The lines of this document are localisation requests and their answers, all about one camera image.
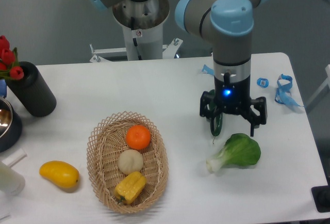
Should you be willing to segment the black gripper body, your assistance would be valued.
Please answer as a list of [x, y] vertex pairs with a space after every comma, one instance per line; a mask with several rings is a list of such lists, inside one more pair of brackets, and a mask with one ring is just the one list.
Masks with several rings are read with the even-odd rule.
[[250, 77], [232, 82], [229, 73], [225, 73], [225, 81], [214, 78], [215, 99], [214, 103], [220, 113], [240, 115], [248, 120], [248, 112], [251, 108]]

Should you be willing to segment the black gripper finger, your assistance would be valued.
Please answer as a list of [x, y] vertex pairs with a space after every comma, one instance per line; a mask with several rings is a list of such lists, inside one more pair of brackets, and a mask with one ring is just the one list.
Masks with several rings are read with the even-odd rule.
[[251, 125], [250, 136], [254, 136], [254, 130], [259, 128], [260, 125], [267, 123], [267, 100], [265, 97], [258, 97], [251, 99], [251, 106], [259, 112], [257, 115], [251, 108], [248, 112], [248, 121]]
[[218, 107], [216, 110], [212, 111], [209, 109], [209, 103], [211, 100], [215, 100], [215, 91], [204, 91], [201, 99], [200, 99], [200, 116], [205, 117], [209, 123], [212, 121], [216, 116], [220, 114], [220, 112], [217, 111]]

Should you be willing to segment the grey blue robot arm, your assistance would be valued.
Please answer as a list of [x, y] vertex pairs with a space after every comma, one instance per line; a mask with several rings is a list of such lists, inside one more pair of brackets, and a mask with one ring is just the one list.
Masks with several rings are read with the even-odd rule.
[[[122, 26], [127, 58], [163, 58], [163, 23], [168, 0], [90, 0], [97, 8], [112, 9]], [[268, 0], [180, 0], [174, 16], [185, 32], [212, 45], [214, 91], [204, 92], [200, 115], [218, 136], [224, 114], [239, 115], [251, 129], [266, 124], [264, 97], [250, 96], [253, 9]]]

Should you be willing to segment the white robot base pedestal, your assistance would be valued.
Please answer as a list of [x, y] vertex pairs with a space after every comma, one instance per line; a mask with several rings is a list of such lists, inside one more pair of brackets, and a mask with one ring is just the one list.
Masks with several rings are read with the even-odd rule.
[[169, 11], [168, 0], [124, 0], [113, 6], [113, 16], [122, 27], [129, 61], [162, 58], [163, 24]]

